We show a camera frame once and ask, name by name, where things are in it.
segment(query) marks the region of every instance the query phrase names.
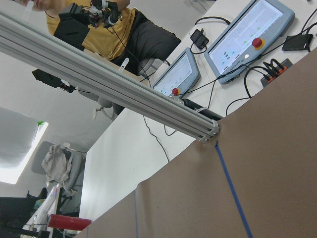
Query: red button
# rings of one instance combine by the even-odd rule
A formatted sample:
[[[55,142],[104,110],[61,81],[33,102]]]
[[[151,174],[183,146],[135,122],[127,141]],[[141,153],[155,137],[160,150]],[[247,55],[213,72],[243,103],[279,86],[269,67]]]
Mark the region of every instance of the red button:
[[[253,41],[252,41],[252,45],[255,47],[255,48],[258,48],[262,45],[262,40],[261,38],[259,37],[256,37]]]
[[[178,95],[178,93],[179,93],[178,88],[173,88],[172,94],[176,96],[176,95]]]

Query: person's arm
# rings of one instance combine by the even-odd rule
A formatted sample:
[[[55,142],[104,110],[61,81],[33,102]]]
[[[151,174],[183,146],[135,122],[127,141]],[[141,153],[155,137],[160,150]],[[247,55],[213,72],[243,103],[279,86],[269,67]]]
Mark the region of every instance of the person's arm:
[[[109,1],[116,2],[118,4],[119,11],[124,10],[130,4],[130,0],[109,0]]]

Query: person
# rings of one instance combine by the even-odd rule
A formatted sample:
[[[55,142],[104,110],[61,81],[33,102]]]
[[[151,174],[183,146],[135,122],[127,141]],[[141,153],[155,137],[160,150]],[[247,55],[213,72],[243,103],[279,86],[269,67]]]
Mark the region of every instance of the person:
[[[30,0],[14,0],[26,6]],[[54,34],[58,24],[58,14],[68,5],[90,6],[90,0],[32,0],[33,10],[45,11],[50,34]],[[155,25],[137,9],[129,9],[130,0],[111,0],[116,2],[122,18],[111,29],[103,26],[90,27],[83,47],[99,54],[114,64],[121,66],[129,58],[126,70],[137,74],[139,63],[145,59],[166,60],[181,42],[175,34]]]

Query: black pants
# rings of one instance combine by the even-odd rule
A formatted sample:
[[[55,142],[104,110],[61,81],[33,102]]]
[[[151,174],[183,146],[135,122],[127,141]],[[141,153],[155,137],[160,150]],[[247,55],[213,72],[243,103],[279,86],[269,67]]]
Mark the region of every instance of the black pants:
[[[165,60],[181,42],[175,34],[153,24],[141,12],[137,12],[126,49],[111,62],[121,66],[129,58],[126,70],[137,74],[139,62],[145,59]]]

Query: green object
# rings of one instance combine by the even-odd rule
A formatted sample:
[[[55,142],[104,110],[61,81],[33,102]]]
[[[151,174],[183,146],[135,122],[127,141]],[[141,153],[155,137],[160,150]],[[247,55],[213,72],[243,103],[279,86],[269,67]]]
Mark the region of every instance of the green object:
[[[40,121],[38,121],[38,126],[44,125],[44,123],[45,123],[45,121],[40,120]]]

